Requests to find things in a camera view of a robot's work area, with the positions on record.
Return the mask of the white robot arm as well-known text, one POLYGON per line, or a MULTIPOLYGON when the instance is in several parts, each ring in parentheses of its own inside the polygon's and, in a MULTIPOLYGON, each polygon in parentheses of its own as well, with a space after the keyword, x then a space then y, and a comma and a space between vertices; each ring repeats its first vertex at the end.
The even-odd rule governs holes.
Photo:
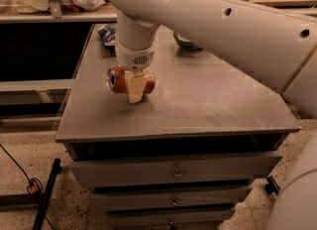
POLYGON ((317 20, 241 0, 109 0, 117 8, 116 54, 146 69, 160 25, 251 75, 317 118, 317 20))

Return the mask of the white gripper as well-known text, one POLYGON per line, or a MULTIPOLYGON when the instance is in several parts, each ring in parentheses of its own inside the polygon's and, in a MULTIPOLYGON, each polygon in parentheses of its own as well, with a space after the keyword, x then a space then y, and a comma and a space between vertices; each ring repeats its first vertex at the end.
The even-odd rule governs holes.
MULTIPOLYGON (((115 44, 118 64, 125 70, 141 70, 149 67, 153 62, 155 49, 155 44, 144 50, 133 50, 123 46, 120 42, 115 44)), ((137 103, 141 101, 147 84, 145 73, 143 71, 128 72, 125 80, 129 102, 137 103)))

